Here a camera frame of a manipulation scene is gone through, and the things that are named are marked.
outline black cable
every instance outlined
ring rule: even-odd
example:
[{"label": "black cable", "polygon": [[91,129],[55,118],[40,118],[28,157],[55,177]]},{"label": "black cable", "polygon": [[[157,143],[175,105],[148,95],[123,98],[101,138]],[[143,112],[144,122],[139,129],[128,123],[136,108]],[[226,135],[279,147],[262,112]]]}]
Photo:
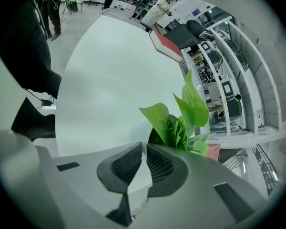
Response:
[{"label": "black cable", "polygon": [[32,94],[34,97],[36,97],[33,93],[31,93],[28,89],[26,89],[26,88],[24,88],[24,90],[25,91],[27,91],[27,92],[29,92],[30,94]]},{"label": "black cable", "polygon": [[34,97],[36,97],[36,96],[35,96],[33,93],[31,93],[28,89],[25,89],[25,88],[24,88],[24,90],[27,91],[27,92],[29,92],[30,94],[32,94]]},{"label": "black cable", "polygon": [[127,19],[127,20],[123,20],[123,19],[121,19],[121,18],[119,18],[118,16],[115,16],[114,14],[110,14],[110,13],[103,13],[103,14],[108,14],[108,15],[112,15],[112,16],[114,16],[114,17],[116,17],[116,18],[118,18],[119,20],[122,20],[122,21],[129,21],[130,19]]}]

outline person in white shirt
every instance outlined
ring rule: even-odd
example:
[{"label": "person in white shirt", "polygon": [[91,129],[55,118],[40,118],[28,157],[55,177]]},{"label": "person in white shirt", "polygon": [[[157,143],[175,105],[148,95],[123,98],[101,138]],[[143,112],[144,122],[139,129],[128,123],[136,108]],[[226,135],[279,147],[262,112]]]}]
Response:
[{"label": "person in white shirt", "polygon": [[145,17],[142,19],[142,23],[146,25],[146,30],[149,32],[161,17],[169,12],[171,2],[174,0],[158,0],[155,5],[151,7]]},{"label": "person in white shirt", "polygon": [[[61,0],[45,0],[41,7],[42,20],[47,30],[48,38],[51,38],[51,41],[58,38],[61,34],[61,19],[59,15],[60,3]],[[55,34],[53,35],[53,37],[51,35],[51,31],[49,28],[48,17],[50,18],[52,24],[54,25]]]}]

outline metal frame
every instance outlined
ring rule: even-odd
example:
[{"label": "metal frame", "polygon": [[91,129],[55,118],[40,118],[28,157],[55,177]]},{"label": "metal frame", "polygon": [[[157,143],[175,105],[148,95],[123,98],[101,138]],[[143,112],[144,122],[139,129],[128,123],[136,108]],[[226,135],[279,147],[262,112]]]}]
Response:
[{"label": "metal frame", "polygon": [[227,105],[227,100],[225,98],[225,92],[224,92],[224,89],[223,89],[223,86],[221,85],[221,82],[220,82],[220,79],[217,75],[217,72],[209,58],[209,56],[207,55],[207,53],[205,52],[205,50],[202,48],[202,46],[200,44],[198,44],[198,47],[200,49],[200,51],[202,52],[205,60],[208,62],[212,72],[213,72],[213,75],[214,75],[214,78],[216,80],[216,83],[217,83],[217,86],[219,88],[219,92],[220,92],[220,95],[221,95],[221,98],[223,100],[223,104],[224,104],[224,111],[225,111],[225,125],[226,125],[226,131],[227,131],[227,137],[229,137],[231,135],[231,125],[230,125],[230,115],[229,115],[229,109],[228,109],[228,105]]},{"label": "metal frame", "polygon": [[[217,47],[215,50],[218,51],[218,52],[220,53],[220,55],[222,56],[222,58],[223,58],[223,60],[224,60],[224,63],[226,64],[226,67],[228,68],[228,71],[229,71],[229,74],[230,74],[232,80],[233,80],[233,81],[235,82],[235,84],[237,85],[237,89],[238,89],[238,92],[237,92],[237,93],[239,94],[239,93],[240,93],[239,86],[238,86],[237,80],[235,79],[235,76],[234,76],[234,74],[233,74],[233,72],[232,72],[232,70],[231,70],[231,66],[228,64],[228,62],[227,62],[227,60],[225,59],[225,57],[223,56],[223,54],[219,51],[218,47]],[[241,99],[240,103],[241,103],[242,109],[244,110],[245,108],[244,108],[244,103],[243,103],[243,100],[242,100],[242,99]],[[245,117],[245,114],[243,114],[241,118],[243,119],[244,126],[246,126],[246,117]]]},{"label": "metal frame", "polygon": [[[252,147],[252,151],[255,154],[259,166],[261,167],[261,171],[263,173],[263,177],[266,183],[267,192],[269,196],[277,183],[276,180],[272,180],[273,177],[271,176],[271,172],[274,172],[277,178],[278,178],[278,173],[276,171],[276,168],[272,164],[271,160],[269,159],[268,155],[264,152],[264,150],[259,144],[257,144],[255,147]],[[266,171],[262,170],[263,165],[265,165]]]}]

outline shoe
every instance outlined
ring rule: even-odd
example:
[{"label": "shoe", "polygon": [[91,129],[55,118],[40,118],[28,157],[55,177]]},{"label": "shoe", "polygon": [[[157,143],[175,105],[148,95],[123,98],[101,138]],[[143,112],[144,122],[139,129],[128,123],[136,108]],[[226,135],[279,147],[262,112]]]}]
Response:
[{"label": "shoe", "polygon": [[47,32],[47,34],[48,34],[48,39],[52,38],[51,32]]},{"label": "shoe", "polygon": [[106,12],[108,12],[108,9],[103,9],[103,10],[100,12],[100,14],[104,14],[104,13],[106,13]]},{"label": "shoe", "polygon": [[53,37],[51,38],[51,41],[53,41],[53,40],[55,40],[56,38],[58,38],[59,36],[61,35],[61,33],[55,33],[54,35],[53,35]]}]

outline white round table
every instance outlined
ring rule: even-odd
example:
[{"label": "white round table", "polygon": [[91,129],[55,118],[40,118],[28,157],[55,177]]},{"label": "white round table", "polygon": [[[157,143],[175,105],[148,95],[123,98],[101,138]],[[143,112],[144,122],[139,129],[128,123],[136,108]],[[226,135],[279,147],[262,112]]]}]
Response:
[{"label": "white round table", "polygon": [[179,63],[158,52],[149,34],[101,16],[75,48],[58,93],[56,139],[60,156],[147,142],[152,126],[139,110],[164,103],[181,115]]}]

